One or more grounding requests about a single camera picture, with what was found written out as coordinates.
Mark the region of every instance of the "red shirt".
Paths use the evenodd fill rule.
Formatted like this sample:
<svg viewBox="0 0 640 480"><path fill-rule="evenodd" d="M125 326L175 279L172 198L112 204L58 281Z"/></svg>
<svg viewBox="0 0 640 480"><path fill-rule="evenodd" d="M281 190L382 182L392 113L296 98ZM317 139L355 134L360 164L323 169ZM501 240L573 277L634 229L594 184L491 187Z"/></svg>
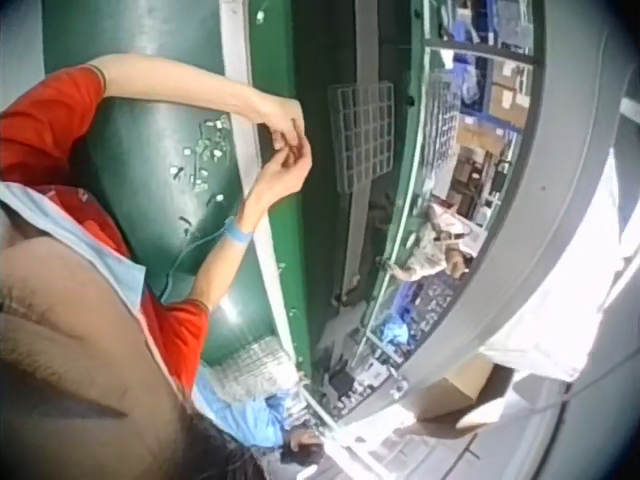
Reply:
<svg viewBox="0 0 640 480"><path fill-rule="evenodd" d="M98 72L81 66L48 76L19 98L0 117L0 178L46 195L98 242L130 258L113 220L69 180L71 146L89 129L103 94ZM195 300L164 306L149 289L141 310L169 374L191 391L206 340L208 310Z"/></svg>

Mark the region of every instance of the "blue uniform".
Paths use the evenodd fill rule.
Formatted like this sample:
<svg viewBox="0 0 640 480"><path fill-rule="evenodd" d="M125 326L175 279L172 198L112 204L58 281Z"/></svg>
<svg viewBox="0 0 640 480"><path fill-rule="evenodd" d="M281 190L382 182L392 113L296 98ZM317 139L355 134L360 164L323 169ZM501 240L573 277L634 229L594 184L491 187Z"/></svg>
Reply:
<svg viewBox="0 0 640 480"><path fill-rule="evenodd" d="M204 415L240 443L249 447L279 448L284 444L286 402L290 395L290 391L285 391L230 404L218 396L200 370L193 400Z"/></svg>

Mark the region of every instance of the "worker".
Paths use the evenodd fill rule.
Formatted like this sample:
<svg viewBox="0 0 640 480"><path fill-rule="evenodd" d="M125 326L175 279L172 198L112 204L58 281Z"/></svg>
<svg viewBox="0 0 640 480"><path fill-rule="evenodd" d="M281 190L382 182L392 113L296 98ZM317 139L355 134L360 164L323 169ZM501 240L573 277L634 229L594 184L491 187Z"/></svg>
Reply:
<svg viewBox="0 0 640 480"><path fill-rule="evenodd" d="M183 301L154 298L116 223L71 180L72 145L104 97L227 111L273 134L277 152ZM2 113L0 135L3 478L265 478L189 399L210 312L258 223L310 171L299 103L172 60L114 54L45 78Z"/></svg>
<svg viewBox="0 0 640 480"><path fill-rule="evenodd" d="M283 464L318 465L322 441L303 425L287 425L287 402L295 389L232 404L218 395L202 370L196 378L194 403L222 430L247 447L281 449Z"/></svg>
<svg viewBox="0 0 640 480"><path fill-rule="evenodd" d="M459 235L444 230L433 206L427 208L424 224L419 228L418 242L404 268L381 260L383 268L404 282L415 282L445 270L460 279L469 270L473 257L458 245Z"/></svg>

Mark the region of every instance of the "dark hair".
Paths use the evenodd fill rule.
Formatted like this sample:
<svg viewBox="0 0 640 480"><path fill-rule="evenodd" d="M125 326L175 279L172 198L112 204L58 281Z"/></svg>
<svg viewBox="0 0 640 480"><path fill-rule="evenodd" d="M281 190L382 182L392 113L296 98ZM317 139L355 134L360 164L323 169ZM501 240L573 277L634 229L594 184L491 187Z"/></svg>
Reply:
<svg viewBox="0 0 640 480"><path fill-rule="evenodd" d="M291 448L291 443L286 442L282 447L280 462L287 465L295 463L301 467L319 465L324 458L324 446L322 444L302 444L298 451Z"/></svg>
<svg viewBox="0 0 640 480"><path fill-rule="evenodd" d="M249 448L197 411L189 415L175 480L267 480Z"/></svg>

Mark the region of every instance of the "blue wristband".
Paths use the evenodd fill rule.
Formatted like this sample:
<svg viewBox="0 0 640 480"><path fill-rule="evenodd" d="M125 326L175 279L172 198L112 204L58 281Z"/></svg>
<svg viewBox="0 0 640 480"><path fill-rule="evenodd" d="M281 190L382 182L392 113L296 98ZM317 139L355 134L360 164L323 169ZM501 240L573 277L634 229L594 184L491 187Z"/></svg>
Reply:
<svg viewBox="0 0 640 480"><path fill-rule="evenodd" d="M231 240L237 243L249 243L253 238L253 233L243 232L237 227L235 218L233 217L227 218L224 229L225 233L231 238Z"/></svg>

